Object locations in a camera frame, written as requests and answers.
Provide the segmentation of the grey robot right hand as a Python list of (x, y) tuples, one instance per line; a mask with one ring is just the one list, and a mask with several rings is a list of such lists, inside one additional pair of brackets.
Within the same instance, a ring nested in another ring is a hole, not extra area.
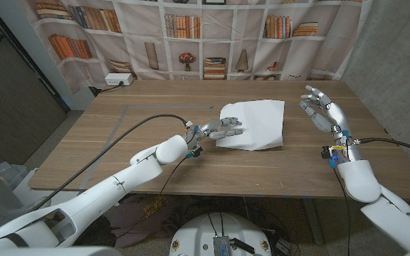
[(318, 88), (306, 85), (305, 89), (309, 93), (300, 97), (300, 106), (313, 124), (320, 131), (330, 133), (336, 146), (344, 147), (342, 155), (347, 161), (360, 160), (361, 154), (353, 142), (352, 131), (342, 108)]

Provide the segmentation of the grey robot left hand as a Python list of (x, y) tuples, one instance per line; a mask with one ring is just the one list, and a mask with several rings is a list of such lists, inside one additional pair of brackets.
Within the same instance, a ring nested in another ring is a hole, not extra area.
[(243, 130), (238, 127), (242, 125), (237, 117), (225, 117), (223, 119), (213, 119), (202, 125), (195, 125), (188, 121), (185, 124), (184, 140), (188, 149), (198, 147), (201, 140), (210, 138), (220, 140), (226, 137), (232, 137), (243, 134)]

